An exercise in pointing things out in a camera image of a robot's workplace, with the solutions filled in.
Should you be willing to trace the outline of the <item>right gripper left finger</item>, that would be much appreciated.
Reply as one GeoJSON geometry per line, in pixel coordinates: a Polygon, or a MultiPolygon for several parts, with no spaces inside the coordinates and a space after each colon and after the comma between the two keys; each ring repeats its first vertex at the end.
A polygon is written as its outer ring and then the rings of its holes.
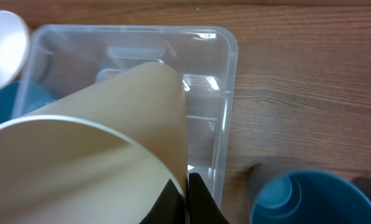
{"type": "Polygon", "coordinates": [[[171,180],[140,224],[185,224],[184,200],[171,180]]]}

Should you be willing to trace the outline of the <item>cream tall cup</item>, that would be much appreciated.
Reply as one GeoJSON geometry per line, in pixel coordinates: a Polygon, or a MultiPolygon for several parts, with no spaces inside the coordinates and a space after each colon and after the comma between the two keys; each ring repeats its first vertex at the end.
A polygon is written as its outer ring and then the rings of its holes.
{"type": "Polygon", "coordinates": [[[0,223],[140,223],[169,180],[185,206],[187,121],[157,106],[125,135],[75,105],[91,92],[0,124],[0,223]]]}

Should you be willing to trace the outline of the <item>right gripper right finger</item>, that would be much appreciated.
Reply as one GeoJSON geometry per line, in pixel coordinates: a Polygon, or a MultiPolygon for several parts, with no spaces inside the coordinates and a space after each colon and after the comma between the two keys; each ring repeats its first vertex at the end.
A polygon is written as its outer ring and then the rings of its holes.
{"type": "Polygon", "coordinates": [[[191,224],[229,224],[198,173],[188,175],[188,210],[191,224]]]}

